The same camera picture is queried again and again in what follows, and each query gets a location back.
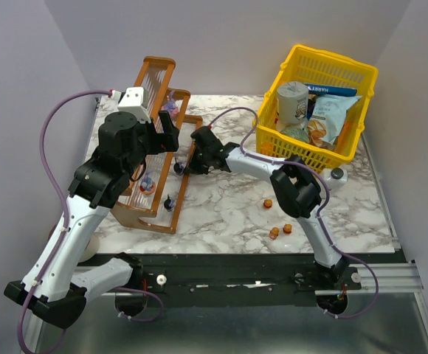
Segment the dark blue box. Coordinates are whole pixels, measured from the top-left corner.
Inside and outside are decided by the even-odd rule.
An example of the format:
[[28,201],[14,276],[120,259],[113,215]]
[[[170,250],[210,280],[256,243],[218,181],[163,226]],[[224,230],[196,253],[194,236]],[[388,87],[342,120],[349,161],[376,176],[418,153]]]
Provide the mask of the dark blue box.
[[327,86],[313,83],[306,83],[309,94],[316,95],[335,95],[341,97],[354,97],[356,96],[357,90],[355,88],[345,88],[339,86]]

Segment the orange bear toy front left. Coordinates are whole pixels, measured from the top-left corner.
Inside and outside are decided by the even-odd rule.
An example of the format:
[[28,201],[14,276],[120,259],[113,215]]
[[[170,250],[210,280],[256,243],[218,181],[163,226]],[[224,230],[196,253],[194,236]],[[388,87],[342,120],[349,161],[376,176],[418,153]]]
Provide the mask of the orange bear toy front left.
[[280,230],[277,227],[273,227],[269,232],[269,237],[272,240],[276,240],[279,234],[280,234]]

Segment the black hat donkey toy back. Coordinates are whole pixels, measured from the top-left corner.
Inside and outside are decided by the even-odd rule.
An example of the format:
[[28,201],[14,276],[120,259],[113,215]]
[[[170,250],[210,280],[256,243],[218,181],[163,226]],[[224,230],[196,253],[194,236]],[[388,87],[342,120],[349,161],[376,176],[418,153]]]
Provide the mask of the black hat donkey toy back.
[[178,159],[175,159],[175,163],[173,165],[173,171],[177,176],[183,176],[184,175],[184,164],[179,161]]

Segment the green round item in basket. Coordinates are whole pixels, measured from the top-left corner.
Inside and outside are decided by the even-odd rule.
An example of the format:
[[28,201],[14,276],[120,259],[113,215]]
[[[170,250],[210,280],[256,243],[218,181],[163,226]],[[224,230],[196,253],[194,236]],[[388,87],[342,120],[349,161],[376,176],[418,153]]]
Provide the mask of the green round item in basket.
[[283,134],[284,136],[290,137],[292,139],[296,139],[300,142],[305,142],[306,144],[310,142],[308,132],[305,131],[300,126],[287,125],[280,131],[280,133]]

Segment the brown tiered acrylic shelf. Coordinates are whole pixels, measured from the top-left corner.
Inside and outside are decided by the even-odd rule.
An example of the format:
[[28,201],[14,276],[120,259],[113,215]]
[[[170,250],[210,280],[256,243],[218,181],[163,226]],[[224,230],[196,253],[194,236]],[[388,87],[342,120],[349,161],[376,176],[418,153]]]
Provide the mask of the brown tiered acrylic shelf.
[[151,139],[151,150],[155,153],[147,155],[111,210],[123,226],[171,235],[176,233],[189,175],[182,176],[177,191],[165,189],[175,157],[173,148],[178,143],[176,136],[168,134],[180,131],[183,124],[194,128],[202,125],[200,116],[185,113],[190,92],[168,87],[175,67],[176,62],[170,58],[144,58],[134,85],[148,91],[148,110],[153,130],[158,134]]

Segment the black hat donkey toy front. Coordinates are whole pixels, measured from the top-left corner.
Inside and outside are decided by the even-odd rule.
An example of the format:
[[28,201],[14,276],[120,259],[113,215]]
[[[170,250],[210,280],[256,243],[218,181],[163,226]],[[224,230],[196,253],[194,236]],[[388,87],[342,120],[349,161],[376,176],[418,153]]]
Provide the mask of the black hat donkey toy front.
[[163,206],[168,212],[172,212],[175,208],[174,199],[171,198],[169,195],[167,195],[167,198],[165,199]]

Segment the orange bear toy back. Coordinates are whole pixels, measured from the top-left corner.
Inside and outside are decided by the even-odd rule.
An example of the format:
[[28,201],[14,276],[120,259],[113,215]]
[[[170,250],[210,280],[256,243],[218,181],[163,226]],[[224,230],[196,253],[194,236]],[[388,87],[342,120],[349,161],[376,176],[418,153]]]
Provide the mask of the orange bear toy back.
[[265,209],[270,209],[272,207],[272,199],[267,198],[264,202],[263,202],[263,207]]

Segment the white bottle grey cap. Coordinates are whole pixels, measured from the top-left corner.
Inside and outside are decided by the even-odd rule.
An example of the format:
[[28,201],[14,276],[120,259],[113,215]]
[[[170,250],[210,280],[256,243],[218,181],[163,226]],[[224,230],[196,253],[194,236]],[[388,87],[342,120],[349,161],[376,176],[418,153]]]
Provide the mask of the white bottle grey cap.
[[348,181],[347,170],[341,167],[323,170],[323,178],[330,192],[334,192],[343,187]]

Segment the grey cylindrical canister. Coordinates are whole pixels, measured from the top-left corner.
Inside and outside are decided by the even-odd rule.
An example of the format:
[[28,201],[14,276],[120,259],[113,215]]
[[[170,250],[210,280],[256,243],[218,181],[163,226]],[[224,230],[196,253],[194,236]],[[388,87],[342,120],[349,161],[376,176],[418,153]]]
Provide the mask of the grey cylindrical canister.
[[277,87],[278,119],[286,124],[299,125],[308,110],[308,86],[299,81],[290,81]]

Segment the purple donkey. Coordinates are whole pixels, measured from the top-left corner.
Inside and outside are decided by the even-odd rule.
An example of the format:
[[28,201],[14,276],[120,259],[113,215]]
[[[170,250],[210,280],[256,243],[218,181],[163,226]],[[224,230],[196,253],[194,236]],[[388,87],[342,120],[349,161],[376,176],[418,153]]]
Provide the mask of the purple donkey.
[[162,106],[163,111],[167,111],[170,115],[170,118],[173,119],[179,113],[179,107],[176,104],[176,101],[173,98],[174,91],[171,91],[167,98],[167,102]]
[[150,195],[156,191],[156,182],[146,173],[139,184],[139,190],[144,195]]

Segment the yellow plastic basket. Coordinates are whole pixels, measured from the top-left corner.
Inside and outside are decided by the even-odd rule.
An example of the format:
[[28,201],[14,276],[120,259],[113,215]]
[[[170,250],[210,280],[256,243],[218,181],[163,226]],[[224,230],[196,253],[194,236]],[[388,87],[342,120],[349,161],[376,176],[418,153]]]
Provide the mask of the yellow plastic basket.
[[[296,155],[318,173],[347,164],[354,158],[365,117],[374,95],[379,70],[344,55],[296,44],[280,66],[258,112],[256,151],[271,157]],[[285,111],[287,92],[281,86],[303,83],[305,103]],[[301,132],[292,133],[281,113],[298,118]]]

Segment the light blue chips bag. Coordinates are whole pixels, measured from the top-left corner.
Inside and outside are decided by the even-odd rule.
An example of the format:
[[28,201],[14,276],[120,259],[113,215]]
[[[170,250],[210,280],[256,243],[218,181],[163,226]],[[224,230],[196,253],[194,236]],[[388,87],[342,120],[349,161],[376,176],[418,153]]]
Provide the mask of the light blue chips bag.
[[329,94],[318,97],[306,126],[310,144],[318,148],[331,149],[342,132],[348,110],[361,98]]

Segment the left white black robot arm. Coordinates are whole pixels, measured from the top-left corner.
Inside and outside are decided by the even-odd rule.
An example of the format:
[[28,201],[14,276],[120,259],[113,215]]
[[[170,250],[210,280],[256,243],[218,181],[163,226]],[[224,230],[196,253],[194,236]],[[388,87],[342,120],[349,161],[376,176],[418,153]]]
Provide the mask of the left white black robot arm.
[[168,111],[159,112],[163,131],[128,112],[109,114],[99,127],[99,144],[79,166],[69,187],[66,211],[46,248],[23,280],[9,282],[4,294],[48,324],[72,326],[86,304],[119,287],[145,284],[139,259],[125,253],[76,276],[75,268],[95,229],[106,218],[146,156],[179,148],[179,129]]

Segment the black hat donkey toy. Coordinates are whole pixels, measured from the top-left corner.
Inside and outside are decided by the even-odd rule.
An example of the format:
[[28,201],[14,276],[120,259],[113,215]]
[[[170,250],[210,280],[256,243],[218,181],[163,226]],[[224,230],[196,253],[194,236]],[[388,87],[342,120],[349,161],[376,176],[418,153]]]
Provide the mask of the black hat donkey toy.
[[175,208],[174,199],[171,198],[169,195],[167,195],[167,198],[165,199],[163,206],[168,212],[172,212]]
[[179,161],[178,159],[175,159],[175,163],[173,165],[173,171],[177,176],[183,176],[184,175],[184,164]]

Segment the orange bear toy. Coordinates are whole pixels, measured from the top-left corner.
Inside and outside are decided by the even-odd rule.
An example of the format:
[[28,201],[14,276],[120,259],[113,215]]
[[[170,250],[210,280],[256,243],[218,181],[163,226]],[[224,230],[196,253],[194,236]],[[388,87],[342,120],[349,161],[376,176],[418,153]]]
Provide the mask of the orange bear toy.
[[293,226],[290,223],[287,223],[283,226],[283,233],[285,235],[290,235],[292,233]]
[[272,207],[272,199],[267,198],[264,202],[263,202],[263,207],[265,209],[270,209]]
[[279,234],[280,234],[280,230],[277,227],[273,227],[269,232],[269,237],[272,240],[276,240]]

